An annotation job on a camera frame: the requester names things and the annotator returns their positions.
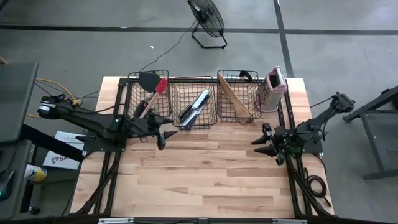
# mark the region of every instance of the black wire basket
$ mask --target black wire basket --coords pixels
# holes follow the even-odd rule
[[[221,121],[224,122],[251,122],[254,119],[261,117],[261,111],[256,107],[256,95],[259,91],[259,75],[255,71],[247,72],[252,80],[246,77],[240,77],[240,70],[219,70],[217,72],[217,115]],[[236,96],[242,101],[245,107],[250,112],[250,117],[238,117],[235,113],[235,107],[221,89],[219,76],[222,75],[231,89],[235,92]]]
[[[180,77],[171,79],[173,125],[181,130],[205,129],[217,123],[215,81],[211,76]],[[191,126],[182,126],[179,115],[203,90],[209,91],[209,99]]]
[[[128,115],[132,118],[134,114],[134,110],[137,108],[138,104],[141,100],[145,100],[146,97],[150,96],[150,93],[145,91],[140,84],[138,83],[138,77],[140,73],[145,72],[154,72],[158,74],[160,78],[167,78],[168,85],[163,94],[161,94],[157,102],[155,103],[153,109],[156,114],[159,114],[163,117],[168,117],[172,112],[172,105],[170,100],[170,79],[169,79],[169,71],[167,70],[153,70],[153,71],[144,71],[132,73],[129,75],[129,84],[131,84],[131,96],[129,103],[129,111]]]

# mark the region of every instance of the spray can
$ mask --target spray can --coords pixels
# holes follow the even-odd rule
[[[257,108],[265,113],[276,111],[279,101],[286,91],[285,79],[282,76],[280,67],[276,66],[260,84],[258,96],[256,97]]]
[[[30,164],[26,165],[24,178],[33,182],[40,182],[47,176],[47,169]]]

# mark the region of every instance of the wooden tabletop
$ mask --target wooden tabletop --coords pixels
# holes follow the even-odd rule
[[[97,110],[114,105],[119,79],[104,77]],[[312,117],[304,81],[288,78],[287,82],[299,124]],[[155,139],[147,143],[130,139],[121,157],[112,216],[294,217],[286,166],[253,152],[256,146],[250,144],[262,135],[263,122],[273,128],[279,125],[278,115],[263,113],[256,121],[252,126],[219,120],[210,129],[180,131],[167,140],[163,151],[157,150]],[[103,157],[103,152],[95,152],[83,161],[71,212],[81,208],[97,187]],[[310,175],[326,181],[318,158],[304,154],[303,163]],[[298,197],[304,211],[300,190]],[[318,201],[333,213],[324,200]]]

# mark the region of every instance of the fan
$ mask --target fan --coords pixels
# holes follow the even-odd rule
[[[200,45],[200,47],[205,49],[224,49],[227,46],[227,42],[224,38],[224,22],[218,12],[217,7],[211,0],[188,0],[188,4],[191,7],[193,15],[197,19],[197,24],[192,31],[192,38]],[[198,30],[198,26],[201,25],[203,29],[214,38],[222,37],[225,45],[223,46],[212,46],[206,47],[199,42],[195,37],[194,33]]]

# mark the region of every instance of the gray floor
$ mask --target gray floor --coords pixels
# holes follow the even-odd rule
[[[227,28],[277,28],[272,0],[215,0],[215,4]],[[394,0],[280,0],[280,5],[286,29],[398,29],[398,1]],[[193,21],[184,0],[13,0],[0,12],[0,22],[17,24],[185,28]],[[99,89],[105,75],[140,70],[180,35],[0,30],[0,56],[10,63],[37,61],[38,77],[56,80],[82,96]],[[219,41],[206,34],[198,36],[209,44]],[[227,33],[226,38],[229,45],[225,50],[203,50],[187,35],[148,69],[164,68],[173,76],[248,69],[263,77],[275,65],[285,67],[279,34]],[[287,35],[287,44],[294,76],[305,79],[311,104],[340,91],[361,106],[398,84],[396,35]],[[35,113],[43,94],[35,88],[30,113]],[[92,109],[95,103],[88,99],[84,105]],[[313,115],[325,107],[313,108]],[[398,178],[363,182],[364,174],[377,171],[368,140],[360,122],[345,124],[340,118],[328,123],[329,135],[323,143],[336,214],[398,222]],[[56,130],[81,132],[63,121],[27,118],[27,122],[48,134]],[[43,210],[40,216],[60,214],[69,193],[54,189],[70,192],[73,184],[46,186],[50,193],[37,202]]]

